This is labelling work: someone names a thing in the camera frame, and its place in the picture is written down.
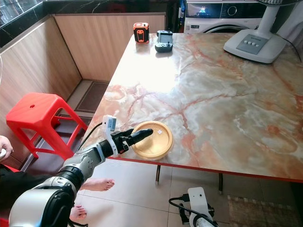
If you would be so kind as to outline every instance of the black cable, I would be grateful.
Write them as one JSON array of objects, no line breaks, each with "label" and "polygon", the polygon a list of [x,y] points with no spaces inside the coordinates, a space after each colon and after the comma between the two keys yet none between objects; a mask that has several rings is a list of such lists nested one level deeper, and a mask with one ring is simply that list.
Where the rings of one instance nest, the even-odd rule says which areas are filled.
[{"label": "black cable", "polygon": [[194,210],[191,210],[191,209],[188,209],[188,208],[179,206],[178,204],[173,203],[173,202],[172,202],[173,200],[182,200],[181,197],[179,197],[179,198],[170,198],[170,199],[169,199],[169,203],[170,203],[171,205],[175,206],[175,207],[178,207],[178,208],[187,210],[187,211],[189,211],[189,212],[192,212],[192,213],[194,213],[194,214],[197,214],[197,215],[199,215],[200,217],[204,218],[206,221],[208,221],[212,226],[218,227],[218,226],[217,226],[213,221],[211,221],[205,214],[200,214],[200,213],[197,212],[197,211],[194,211]]},{"label": "black cable", "polygon": [[72,220],[68,220],[68,224],[70,227],[75,227],[76,226],[80,226],[80,227],[88,227],[89,225],[88,224],[80,224],[80,223],[77,223],[77,222],[74,222]]},{"label": "black cable", "polygon": [[300,59],[300,62],[302,63],[302,59],[301,59],[301,57],[300,57],[300,54],[299,54],[297,48],[296,48],[296,47],[293,45],[293,43],[290,42],[289,40],[287,40],[287,39],[284,39],[284,40],[285,40],[285,41],[288,41],[288,42],[291,44],[291,46],[293,46],[295,52],[297,53],[297,55],[298,55],[298,57],[299,57],[299,59]]},{"label": "black cable", "polygon": [[102,122],[99,123],[99,124],[97,124],[97,125],[89,132],[89,134],[85,137],[85,139],[84,139],[84,140],[82,141],[82,143],[80,144],[78,150],[80,150],[80,148],[81,148],[82,145],[85,143],[85,141],[89,138],[89,136],[93,133],[93,131],[94,131],[98,126],[100,126],[100,125],[102,125]]}]

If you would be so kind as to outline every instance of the robotic arm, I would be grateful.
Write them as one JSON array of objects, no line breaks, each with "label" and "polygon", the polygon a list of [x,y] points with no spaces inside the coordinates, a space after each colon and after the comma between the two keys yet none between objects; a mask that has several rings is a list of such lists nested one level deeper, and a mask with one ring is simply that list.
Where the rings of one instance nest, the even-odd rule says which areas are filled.
[{"label": "robotic arm", "polygon": [[145,129],[131,134],[130,129],[110,134],[115,130],[116,119],[106,115],[102,123],[107,139],[77,152],[55,176],[23,193],[11,209],[10,227],[66,227],[77,192],[94,168],[153,133],[152,129]]}]

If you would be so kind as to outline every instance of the doormat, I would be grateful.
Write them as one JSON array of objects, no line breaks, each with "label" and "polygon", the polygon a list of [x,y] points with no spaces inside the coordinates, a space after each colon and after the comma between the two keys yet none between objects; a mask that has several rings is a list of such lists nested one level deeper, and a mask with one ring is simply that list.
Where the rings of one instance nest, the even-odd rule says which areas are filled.
[{"label": "doormat", "polygon": [[75,111],[95,113],[107,87],[108,83],[93,81],[76,106]]},{"label": "doormat", "polygon": [[231,227],[301,227],[295,208],[228,196]]}]

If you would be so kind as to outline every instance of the washing machine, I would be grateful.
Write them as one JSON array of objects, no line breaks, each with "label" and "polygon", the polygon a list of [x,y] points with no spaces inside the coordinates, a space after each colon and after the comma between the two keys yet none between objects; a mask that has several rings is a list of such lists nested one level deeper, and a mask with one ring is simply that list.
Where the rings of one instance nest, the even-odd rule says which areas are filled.
[{"label": "washing machine", "polygon": [[265,5],[251,0],[188,0],[184,33],[236,33],[256,29],[265,9]]}]

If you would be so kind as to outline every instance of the person's hand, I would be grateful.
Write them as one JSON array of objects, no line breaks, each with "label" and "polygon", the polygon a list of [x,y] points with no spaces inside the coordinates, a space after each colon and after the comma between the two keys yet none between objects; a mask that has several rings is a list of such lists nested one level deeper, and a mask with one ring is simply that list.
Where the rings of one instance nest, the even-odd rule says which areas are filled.
[{"label": "person's hand", "polygon": [[0,159],[0,162],[7,159],[11,155],[11,153],[14,152],[9,139],[6,138],[5,136],[0,136],[0,151],[2,150],[2,148],[6,150],[6,155]]}]

